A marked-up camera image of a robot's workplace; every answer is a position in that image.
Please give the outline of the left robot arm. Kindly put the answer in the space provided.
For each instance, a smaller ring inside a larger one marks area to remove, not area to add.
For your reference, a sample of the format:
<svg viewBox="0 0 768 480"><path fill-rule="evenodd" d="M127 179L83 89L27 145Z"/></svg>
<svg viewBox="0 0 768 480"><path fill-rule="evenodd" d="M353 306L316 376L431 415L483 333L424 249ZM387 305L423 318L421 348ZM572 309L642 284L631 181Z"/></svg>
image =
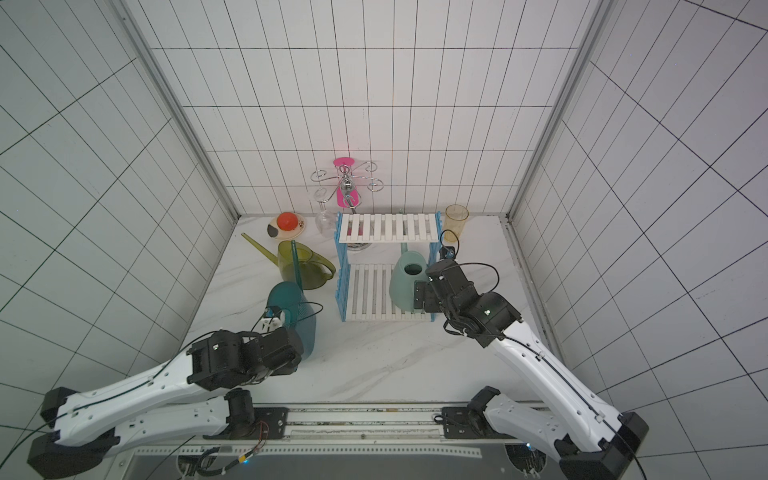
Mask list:
<svg viewBox="0 0 768 480"><path fill-rule="evenodd" d="M299 334L218 330L167 363L123 381L77 392L49 391L41 407L48 432L34 439L28 465L45 479L76 476L105 458L183 436L238 440L266 432L248 386L294 373Z"/></svg>

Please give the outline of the red ball on plate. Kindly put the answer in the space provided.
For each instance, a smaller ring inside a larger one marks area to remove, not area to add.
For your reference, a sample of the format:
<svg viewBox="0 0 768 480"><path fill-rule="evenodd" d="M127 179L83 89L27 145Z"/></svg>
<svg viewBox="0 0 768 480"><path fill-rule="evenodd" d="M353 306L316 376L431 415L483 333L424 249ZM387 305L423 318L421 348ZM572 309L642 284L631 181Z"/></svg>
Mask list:
<svg viewBox="0 0 768 480"><path fill-rule="evenodd" d="M299 228L299 217L293 212L283 212L276 219L277 228L284 232L291 232Z"/></svg>

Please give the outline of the pink hanging cup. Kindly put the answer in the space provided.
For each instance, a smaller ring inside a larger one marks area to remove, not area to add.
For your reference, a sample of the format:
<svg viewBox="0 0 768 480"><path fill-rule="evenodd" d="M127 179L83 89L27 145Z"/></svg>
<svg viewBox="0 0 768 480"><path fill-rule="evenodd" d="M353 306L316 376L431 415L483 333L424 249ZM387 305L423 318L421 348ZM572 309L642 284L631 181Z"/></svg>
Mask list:
<svg viewBox="0 0 768 480"><path fill-rule="evenodd" d="M336 189L337 204L340 208L349 209L355 213L360 204L359 192L353 181L355 160L351 157L339 157L333 164L339 180Z"/></svg>

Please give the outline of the olive green watering can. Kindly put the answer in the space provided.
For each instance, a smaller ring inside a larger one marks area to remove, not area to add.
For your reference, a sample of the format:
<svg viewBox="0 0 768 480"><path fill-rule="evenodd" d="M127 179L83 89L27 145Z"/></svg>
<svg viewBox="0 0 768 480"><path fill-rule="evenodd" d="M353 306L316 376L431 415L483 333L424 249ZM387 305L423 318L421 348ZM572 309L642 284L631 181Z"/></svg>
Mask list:
<svg viewBox="0 0 768 480"><path fill-rule="evenodd" d="M242 233L241 236L278 267L284 281L294 282L303 290L319 289L336 274L330 260L295 240L281 241L277 252L272 253L249 235Z"/></svg>

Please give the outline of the yellow transparent cup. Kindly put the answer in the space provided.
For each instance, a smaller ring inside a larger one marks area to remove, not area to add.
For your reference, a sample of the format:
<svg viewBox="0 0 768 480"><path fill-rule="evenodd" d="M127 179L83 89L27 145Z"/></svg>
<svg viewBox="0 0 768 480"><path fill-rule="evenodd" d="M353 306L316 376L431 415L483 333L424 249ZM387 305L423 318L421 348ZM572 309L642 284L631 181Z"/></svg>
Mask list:
<svg viewBox="0 0 768 480"><path fill-rule="evenodd" d="M447 243L457 243L469 219L469 210L460 204L452 204L445 208L444 235Z"/></svg>

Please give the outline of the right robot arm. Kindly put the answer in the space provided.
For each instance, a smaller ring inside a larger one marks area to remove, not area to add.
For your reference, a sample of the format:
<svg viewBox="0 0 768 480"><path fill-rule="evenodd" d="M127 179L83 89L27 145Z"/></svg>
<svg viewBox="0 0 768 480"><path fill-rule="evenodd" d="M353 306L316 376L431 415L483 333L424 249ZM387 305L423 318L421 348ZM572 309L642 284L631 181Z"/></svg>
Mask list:
<svg viewBox="0 0 768 480"><path fill-rule="evenodd" d="M593 393L508 300L478 292L455 260L440 260L425 274L415 287L416 305L441 312L447 333L492 350L549 408L535 410L486 386L456 428L479 438L514 437L556 461L568 479L619 479L638 461L649 426L637 413L622 413Z"/></svg>

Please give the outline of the dark teal watering can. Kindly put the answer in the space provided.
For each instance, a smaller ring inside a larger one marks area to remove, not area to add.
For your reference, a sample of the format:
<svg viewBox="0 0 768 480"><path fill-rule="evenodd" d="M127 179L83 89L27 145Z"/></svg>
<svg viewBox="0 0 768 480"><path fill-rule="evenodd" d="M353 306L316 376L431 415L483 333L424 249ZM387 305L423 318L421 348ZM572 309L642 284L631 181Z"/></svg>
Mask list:
<svg viewBox="0 0 768 480"><path fill-rule="evenodd" d="M282 279L271 289L267 299L267 307L278 306L285 311L284 326L299 334L304 346L303 360L312 355L316 338L316 313L305 291L296 283Z"/></svg>

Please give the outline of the small patterned plate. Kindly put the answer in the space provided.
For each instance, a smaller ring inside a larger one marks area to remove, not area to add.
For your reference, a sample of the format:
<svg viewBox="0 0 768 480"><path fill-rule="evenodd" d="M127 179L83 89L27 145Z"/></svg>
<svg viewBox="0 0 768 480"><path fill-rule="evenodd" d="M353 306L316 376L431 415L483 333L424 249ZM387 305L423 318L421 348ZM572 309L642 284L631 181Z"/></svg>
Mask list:
<svg viewBox="0 0 768 480"><path fill-rule="evenodd" d="M270 220L267 234L279 241L289 241L301 235L306 227L304 217L298 213L283 212Z"/></svg>

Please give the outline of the clear wine glass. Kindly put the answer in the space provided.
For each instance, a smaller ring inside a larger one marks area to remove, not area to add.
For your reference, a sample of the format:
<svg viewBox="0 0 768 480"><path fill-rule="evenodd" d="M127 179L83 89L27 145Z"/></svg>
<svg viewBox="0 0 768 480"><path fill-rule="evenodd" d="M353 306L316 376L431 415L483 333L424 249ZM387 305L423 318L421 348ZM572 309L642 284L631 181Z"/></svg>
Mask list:
<svg viewBox="0 0 768 480"><path fill-rule="evenodd" d="M326 187L320 187L315 190L313 198L319 208L315 216L316 226L324 237L333 239L337 228L337 215L328 210L331 194Z"/></svg>

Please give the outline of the mint green watering can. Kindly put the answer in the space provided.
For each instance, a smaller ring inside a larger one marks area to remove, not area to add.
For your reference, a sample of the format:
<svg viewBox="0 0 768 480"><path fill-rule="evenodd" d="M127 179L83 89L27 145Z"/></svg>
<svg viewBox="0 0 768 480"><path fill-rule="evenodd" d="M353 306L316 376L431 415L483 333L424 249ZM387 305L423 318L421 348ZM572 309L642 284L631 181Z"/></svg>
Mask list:
<svg viewBox="0 0 768 480"><path fill-rule="evenodd" d="M426 282L427 263L424 256L418 251L401 246L401 256L394 266L390 284L389 295L394 305L404 312L415 312L415 291L417 282Z"/></svg>

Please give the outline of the aluminium mounting rail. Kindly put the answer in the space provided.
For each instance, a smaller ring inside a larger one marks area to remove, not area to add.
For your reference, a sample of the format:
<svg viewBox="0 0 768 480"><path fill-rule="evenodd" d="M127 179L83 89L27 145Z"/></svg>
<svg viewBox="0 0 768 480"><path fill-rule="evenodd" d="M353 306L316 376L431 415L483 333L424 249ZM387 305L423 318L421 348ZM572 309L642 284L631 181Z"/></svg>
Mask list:
<svg viewBox="0 0 768 480"><path fill-rule="evenodd" d="M558 416L481 391L466 406L431 404L258 407L245 391L231 398L163 407L112 429L110 452L195 436L207 441L282 440L315 443L416 443L512 440L554 458L605 449L618 428L600 407L568 408Z"/></svg>

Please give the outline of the white blue slatted shelf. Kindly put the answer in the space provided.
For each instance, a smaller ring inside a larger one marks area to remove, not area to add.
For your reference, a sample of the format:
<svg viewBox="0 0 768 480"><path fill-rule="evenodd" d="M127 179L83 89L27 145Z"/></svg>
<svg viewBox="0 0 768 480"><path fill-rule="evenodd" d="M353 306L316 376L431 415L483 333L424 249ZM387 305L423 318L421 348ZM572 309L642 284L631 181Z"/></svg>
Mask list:
<svg viewBox="0 0 768 480"><path fill-rule="evenodd" d="M439 213L337 215L339 260L336 302L344 322L432 322L434 313L404 312L394 305L389 284L401 246L436 262L442 218Z"/></svg>

